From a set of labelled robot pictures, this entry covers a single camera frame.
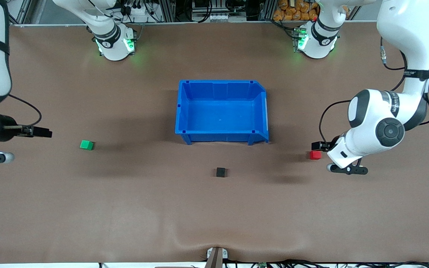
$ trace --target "green cube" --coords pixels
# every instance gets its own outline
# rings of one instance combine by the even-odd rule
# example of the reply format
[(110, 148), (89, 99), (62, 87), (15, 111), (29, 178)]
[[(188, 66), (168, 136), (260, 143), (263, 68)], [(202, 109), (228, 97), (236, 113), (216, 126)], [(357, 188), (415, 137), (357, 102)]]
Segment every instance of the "green cube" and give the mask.
[(94, 148), (94, 143), (91, 142), (91, 141), (85, 141), (85, 140), (83, 140), (80, 143), (80, 149), (92, 151), (93, 148)]

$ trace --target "brown table surface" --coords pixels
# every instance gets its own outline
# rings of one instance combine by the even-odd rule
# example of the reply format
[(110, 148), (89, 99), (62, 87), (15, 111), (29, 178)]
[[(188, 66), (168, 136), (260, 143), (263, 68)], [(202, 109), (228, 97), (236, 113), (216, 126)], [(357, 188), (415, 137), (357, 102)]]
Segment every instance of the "brown table surface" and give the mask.
[[(211, 246), (240, 261), (429, 261), (429, 125), (365, 157), (366, 176), (305, 159), (327, 105), (401, 77), (382, 66), (374, 23), (341, 34), (312, 60), (270, 24), (147, 26), (135, 56), (110, 62), (83, 27), (11, 28), (13, 93), (54, 135), (0, 144), (16, 154), (0, 165), (0, 263), (199, 261)], [(259, 81), (272, 142), (185, 145), (181, 79)], [(346, 111), (325, 116), (328, 139), (349, 128)], [(0, 114), (36, 119), (12, 99)]]

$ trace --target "connector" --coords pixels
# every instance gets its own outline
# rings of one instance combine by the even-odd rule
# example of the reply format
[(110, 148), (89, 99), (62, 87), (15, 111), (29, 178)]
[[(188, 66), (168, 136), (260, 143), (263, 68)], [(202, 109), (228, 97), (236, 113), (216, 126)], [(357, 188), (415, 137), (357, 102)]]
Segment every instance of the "connector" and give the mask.
[(383, 64), (387, 64), (387, 53), (383, 46), (380, 46), (380, 59), (382, 59)]

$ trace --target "red cube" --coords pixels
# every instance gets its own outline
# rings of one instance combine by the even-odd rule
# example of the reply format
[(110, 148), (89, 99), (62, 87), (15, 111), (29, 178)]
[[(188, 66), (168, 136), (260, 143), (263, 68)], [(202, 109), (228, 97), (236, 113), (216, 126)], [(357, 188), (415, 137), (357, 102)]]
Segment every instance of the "red cube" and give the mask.
[(319, 160), (322, 158), (322, 152), (321, 151), (310, 151), (309, 157), (310, 157), (310, 160)]

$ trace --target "blue storage bin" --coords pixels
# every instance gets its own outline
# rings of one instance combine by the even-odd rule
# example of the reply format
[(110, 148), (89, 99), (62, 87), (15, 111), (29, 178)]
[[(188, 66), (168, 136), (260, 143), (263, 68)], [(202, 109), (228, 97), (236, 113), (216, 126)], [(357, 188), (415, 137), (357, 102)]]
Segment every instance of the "blue storage bin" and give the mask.
[(175, 133), (192, 142), (269, 142), (266, 90), (257, 81), (182, 80)]

